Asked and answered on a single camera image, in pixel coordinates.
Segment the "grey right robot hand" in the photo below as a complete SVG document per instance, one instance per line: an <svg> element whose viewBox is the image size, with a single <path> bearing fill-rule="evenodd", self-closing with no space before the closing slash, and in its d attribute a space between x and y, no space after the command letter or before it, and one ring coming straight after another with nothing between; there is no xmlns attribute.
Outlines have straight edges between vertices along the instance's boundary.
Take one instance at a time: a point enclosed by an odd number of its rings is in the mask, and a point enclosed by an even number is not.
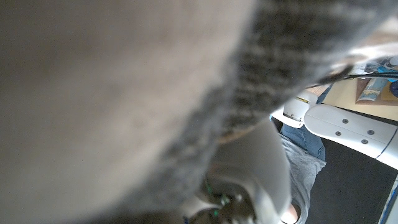
<svg viewBox="0 0 398 224"><path fill-rule="evenodd" d="M279 223L290 202L289 163L265 120L218 147L200 191L180 213L184 223Z"/></svg>

